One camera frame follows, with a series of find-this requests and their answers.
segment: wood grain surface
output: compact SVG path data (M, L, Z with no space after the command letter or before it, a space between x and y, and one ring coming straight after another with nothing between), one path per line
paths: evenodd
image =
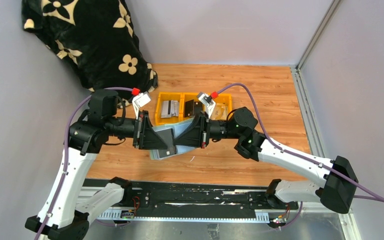
M271 137L292 148L310 152L289 67L204 64L152 66L158 73L159 88L150 93L152 101L144 109L149 111L153 125L159 92L211 93L230 83L243 83L251 90ZM235 86L225 93L232 94L234 109L246 106L255 116L243 88ZM127 107L127 117L135 117L131 106ZM110 143L117 141L111 138ZM87 177L249 186L267 186L278 178L288 181L305 179L276 165L242 158L234 150L236 142L234 139L210 142L205 149L195 149L159 161L151 160L147 150L133 148L132 139L127 139L119 146L103 146Z

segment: wooden table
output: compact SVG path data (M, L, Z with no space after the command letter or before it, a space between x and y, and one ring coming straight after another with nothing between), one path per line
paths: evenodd
M289 67L153 64L153 68L158 73L159 88L150 93L152 101L144 108L149 111L152 124L155 124L159 92L211 93L230 83L243 83L251 90L270 136L287 146L310 152ZM225 93L232 94L234 109L246 106L255 116L243 88L235 86ZM131 106L127 108L127 117L135 117ZM151 160L147 150L134 149L132 139L127 139L119 146L103 146L87 177L249 186L267 186L278 178L305 179L276 165L242 158L234 150L236 142L234 139L210 142L205 149L159 161Z

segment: black blanket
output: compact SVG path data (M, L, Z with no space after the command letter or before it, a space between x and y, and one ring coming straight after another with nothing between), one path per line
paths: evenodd
M84 88L158 86L124 0L22 0L22 24L72 67Z

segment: gray floor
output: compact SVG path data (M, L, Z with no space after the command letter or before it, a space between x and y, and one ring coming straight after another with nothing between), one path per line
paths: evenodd
M345 240L336 213L303 213L280 232L264 233L268 229L262 223L138 221L115 228L94 222L85 240Z

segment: gray pouch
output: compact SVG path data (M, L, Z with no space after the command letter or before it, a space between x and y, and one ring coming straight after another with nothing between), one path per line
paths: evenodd
M164 131L164 130L169 130L169 129L172 129L173 131L173 137L174 138L177 138L180 134L183 133L183 131L185 131L192 123L194 119L188 119L186 121L181 121L181 122L178 122L178 123L172 123L172 124L165 124L165 125L161 125L161 126L154 126L152 127L152 129L158 134L159 131ZM162 137L162 139L167 143L167 144L172 144L173 143L173 140L172 139L165 139L165 138L168 138L170 135L167 135L167 134L164 134L164 135L160 135L160 137ZM196 149L196 147L193 147L193 146L182 146L182 145L176 145L174 146L175 147L175 151L172 151L172 150L167 150L167 154L162 154L161 155L161 152L164 152L165 151L161 151L161 150L149 150L149 156L152 160L163 160L163 159L168 159L170 157L173 157L173 156L176 156L176 155L181 155L181 154L184 154L184 153L187 153L187 152L190 152L194 149Z

